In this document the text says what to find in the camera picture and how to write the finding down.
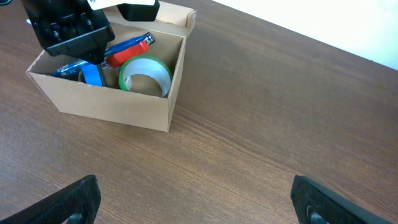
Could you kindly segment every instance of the roll of tape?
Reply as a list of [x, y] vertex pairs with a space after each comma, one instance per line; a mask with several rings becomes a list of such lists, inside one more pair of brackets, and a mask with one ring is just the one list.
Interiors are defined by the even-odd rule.
[[173, 75], [169, 68], [159, 59], [151, 56], [137, 56], [129, 59], [120, 69], [120, 89], [130, 91], [133, 75], [147, 75], [153, 78], [162, 89], [162, 96], [170, 91]]

